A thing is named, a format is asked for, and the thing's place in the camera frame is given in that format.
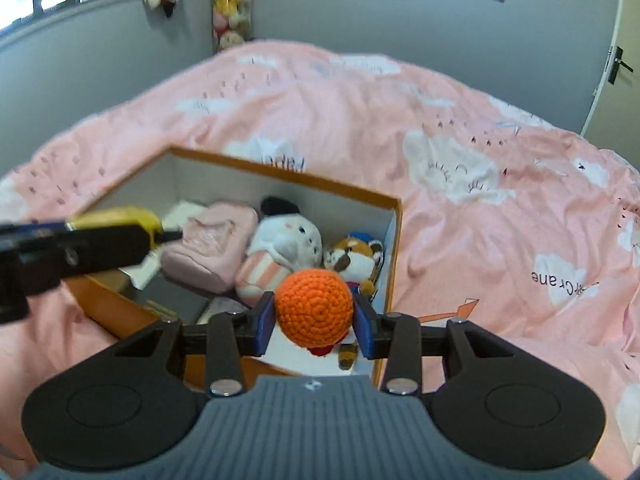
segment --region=pink bedsheet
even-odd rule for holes
[[[613,479],[631,471],[640,176],[614,153],[416,66],[251,43],[52,140],[0,184],[0,220],[73,213],[169,143],[401,196],[394,308],[436,319],[473,303],[473,322],[599,394],[593,463]],[[0,442],[21,455],[28,391],[109,343],[64,290],[40,301],[0,328]],[[435,360],[425,372],[428,388],[442,382]]]

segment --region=white cloud print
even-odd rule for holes
[[[539,158],[536,158],[533,161],[534,166],[538,166],[539,168],[547,168],[548,170],[553,171],[557,176],[568,176],[568,174],[563,171],[562,164],[563,162],[557,162],[555,160],[541,160]]]
[[[580,171],[593,185],[605,188],[609,184],[609,171],[595,162],[587,162],[582,158],[574,159],[574,167]]]
[[[385,56],[357,56],[350,54],[334,57],[331,62],[349,68],[364,70],[375,75],[399,74],[402,70],[398,63]]]
[[[538,254],[533,263],[531,279],[546,286],[551,304],[560,312],[568,309],[579,298],[592,298],[600,283],[585,283],[586,269],[577,269],[558,254]]]
[[[422,130],[409,130],[402,150],[411,180],[456,204],[479,200],[497,205],[515,197],[513,190],[500,187],[494,161],[451,136],[429,137]]]
[[[412,97],[417,98],[423,105],[433,106],[436,108],[451,108],[455,102],[446,97],[434,97],[428,92],[422,90],[422,88],[413,85],[411,83],[404,83],[400,86],[402,92],[405,92]]]
[[[547,123],[544,119],[540,119],[534,114],[530,114],[529,112],[521,110],[517,106],[505,103],[497,97],[489,96],[489,101],[505,119],[511,119],[519,124],[524,124],[525,126],[541,126],[545,130],[552,130],[554,127],[551,123]]]
[[[629,384],[616,408],[616,422],[629,454],[638,448],[640,438],[640,384]]]
[[[636,221],[628,220],[624,230],[618,235],[618,245],[633,254],[633,266],[640,266],[640,231],[636,229]]]
[[[19,222],[27,214],[26,200],[15,189],[11,177],[0,180],[0,223]]]
[[[204,117],[216,115],[232,110],[236,107],[236,102],[231,99],[186,99],[175,105],[175,109],[191,117]]]
[[[292,143],[285,139],[254,136],[249,140],[234,140],[224,147],[223,153],[284,170],[302,172],[305,169],[305,158],[296,153]]]

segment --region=gray wall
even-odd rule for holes
[[[580,132],[618,0],[254,0],[257,38],[383,52]]]
[[[211,0],[183,0],[170,20],[142,0],[94,0],[0,39],[0,174],[81,118],[210,56],[210,24]]]

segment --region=yellow object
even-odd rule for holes
[[[364,280],[358,287],[358,292],[364,296],[373,296],[376,293],[376,286],[371,280]]]
[[[223,16],[233,16],[238,13],[240,0],[215,0],[214,8]]]
[[[75,230],[118,225],[140,225],[149,234],[151,249],[155,249],[158,246],[156,244],[156,234],[162,232],[162,222],[158,216],[149,209],[137,206],[92,211],[71,217],[67,223]]]
[[[358,357],[358,343],[342,343],[338,348],[338,366],[340,370],[351,370]]]

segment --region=gray ridged grip surface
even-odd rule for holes
[[[357,376],[263,376],[243,396],[209,402],[188,437],[151,462],[101,474],[43,465],[28,479],[606,480],[587,461],[540,473],[488,466],[444,439],[418,399]]]

